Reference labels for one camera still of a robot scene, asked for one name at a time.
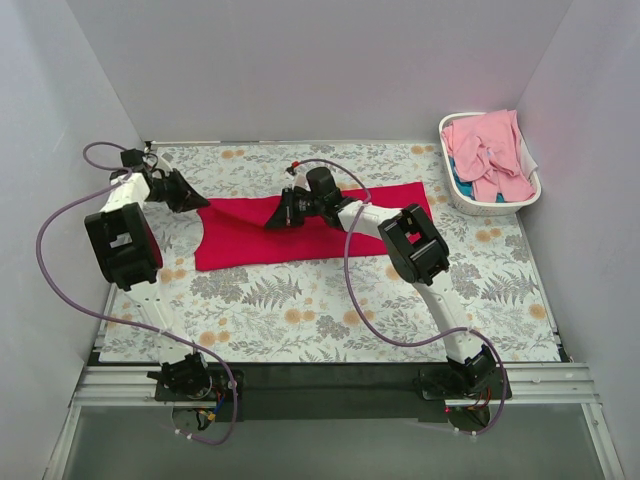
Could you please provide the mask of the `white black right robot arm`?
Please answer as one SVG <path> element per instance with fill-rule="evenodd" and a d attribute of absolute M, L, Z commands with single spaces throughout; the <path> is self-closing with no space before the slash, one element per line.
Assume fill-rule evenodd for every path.
<path fill-rule="evenodd" d="M 282 190 L 265 227 L 270 230 L 300 227 L 307 218 L 318 217 L 327 226 L 345 232 L 346 287 L 367 329 L 383 342 L 399 348 L 419 348 L 442 340 L 453 376 L 450 392 L 469 398 L 482 393 L 486 400 L 504 401 L 508 385 L 503 361 L 490 340 L 470 326 L 450 275 L 449 247 L 429 215 L 417 204 L 401 209 L 377 206 L 372 203 L 370 190 L 364 192 L 363 200 L 347 196 L 328 168 L 313 168 L 306 173 L 304 187 L 294 185 Z M 349 272 L 351 240 L 356 234 L 384 244 L 396 273 L 428 307 L 438 335 L 402 342 L 383 335 L 369 322 L 356 299 Z"/>

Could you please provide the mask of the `aluminium frame rail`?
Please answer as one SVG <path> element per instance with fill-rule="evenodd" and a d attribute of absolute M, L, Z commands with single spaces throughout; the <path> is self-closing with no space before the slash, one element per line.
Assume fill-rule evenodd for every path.
<path fill-rule="evenodd" d="M 77 406 L 147 406 L 159 404 L 147 368 L 90 366 L 72 397 Z M 596 404 L 600 395 L 584 363 L 516 363 L 507 366 L 514 404 Z"/>

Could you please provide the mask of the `blue garment in basket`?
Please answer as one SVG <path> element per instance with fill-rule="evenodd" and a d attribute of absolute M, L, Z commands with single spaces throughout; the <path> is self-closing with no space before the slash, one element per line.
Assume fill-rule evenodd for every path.
<path fill-rule="evenodd" d="M 471 200 L 474 199 L 474 195 L 473 195 L 473 183 L 472 182 L 464 182 L 460 179 L 457 169 L 456 169 L 456 165 L 455 165 L 455 160 L 453 157 L 449 158 L 449 163 L 451 166 L 451 170 L 452 170 L 452 174 L 454 177 L 454 181 L 455 181 L 455 185 L 456 188 L 459 190 L 459 192 L 467 197 L 470 198 Z"/>

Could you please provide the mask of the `pink t shirt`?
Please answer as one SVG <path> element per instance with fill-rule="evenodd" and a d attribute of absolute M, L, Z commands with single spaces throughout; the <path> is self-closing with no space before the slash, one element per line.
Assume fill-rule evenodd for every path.
<path fill-rule="evenodd" d="M 518 203 L 534 197 L 533 169 L 522 163 L 515 110 L 456 118 L 442 129 L 441 139 L 460 179 L 473 183 L 474 201 Z"/>

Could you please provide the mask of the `floral table mat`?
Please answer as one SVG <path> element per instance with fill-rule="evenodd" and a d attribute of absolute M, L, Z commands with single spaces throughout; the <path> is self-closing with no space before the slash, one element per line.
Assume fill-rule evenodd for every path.
<path fill-rule="evenodd" d="M 325 158 L 350 190 L 423 184 L 450 248 L 451 276 L 470 324 L 508 362 L 559 359 L 556 328 L 515 216 L 474 217 L 454 206 L 437 144 L 281 144 L 161 147 L 158 154 L 207 197 L 266 197 L 286 185 L 286 166 Z M 227 362 L 441 361 L 442 343 L 399 348 L 373 335 L 348 295 L 342 259 L 195 269 L 197 214 L 145 210 L 164 257 L 164 292 L 187 335 Z M 369 322 L 402 342 L 431 338 L 436 325 L 418 293 L 383 256 L 351 257 L 356 299 Z"/>

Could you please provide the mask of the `white laundry basket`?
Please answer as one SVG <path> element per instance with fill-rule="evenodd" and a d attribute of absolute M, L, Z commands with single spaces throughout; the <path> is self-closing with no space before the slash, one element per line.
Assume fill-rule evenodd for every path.
<path fill-rule="evenodd" d="M 540 198 L 538 165 L 515 110 L 450 114 L 438 130 L 458 210 L 476 216 L 508 215 Z"/>

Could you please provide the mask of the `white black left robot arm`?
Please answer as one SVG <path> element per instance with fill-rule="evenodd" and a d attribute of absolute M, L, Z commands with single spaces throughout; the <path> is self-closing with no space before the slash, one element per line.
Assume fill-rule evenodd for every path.
<path fill-rule="evenodd" d="M 148 150 L 121 148 L 120 159 L 122 167 L 110 174 L 113 190 L 106 203 L 84 220 L 90 243 L 105 279 L 124 292 L 141 323 L 156 335 L 160 370 L 149 377 L 176 395 L 203 399 L 213 389 L 213 377 L 203 355 L 189 345 L 165 295 L 163 257 L 143 207 L 163 203 L 184 213 L 207 207 L 209 201 Z"/>

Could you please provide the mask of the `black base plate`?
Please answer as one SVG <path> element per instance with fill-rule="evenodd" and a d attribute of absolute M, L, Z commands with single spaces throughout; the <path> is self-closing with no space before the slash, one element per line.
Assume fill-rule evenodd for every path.
<path fill-rule="evenodd" d="M 446 404 L 484 407 L 509 399 L 494 369 L 467 380 L 446 363 L 235 363 L 201 370 L 195 380 L 150 372 L 158 402 L 209 405 L 217 421 L 414 418 L 443 423 Z"/>

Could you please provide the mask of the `red t shirt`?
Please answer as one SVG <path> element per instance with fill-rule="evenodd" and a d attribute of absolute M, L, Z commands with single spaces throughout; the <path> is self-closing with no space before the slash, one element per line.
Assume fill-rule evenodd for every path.
<path fill-rule="evenodd" d="M 375 205 L 404 208 L 416 203 L 432 219 L 430 205 L 420 182 L 371 188 Z M 203 237 L 195 250 L 195 269 L 214 271 L 246 265 L 277 264 L 343 256 L 346 233 L 330 228 L 321 218 L 311 217 L 296 228 L 268 230 L 267 220 L 275 212 L 280 196 L 264 198 L 211 198 L 197 211 Z M 350 255 L 376 256 L 387 253 L 381 240 L 355 234 Z"/>

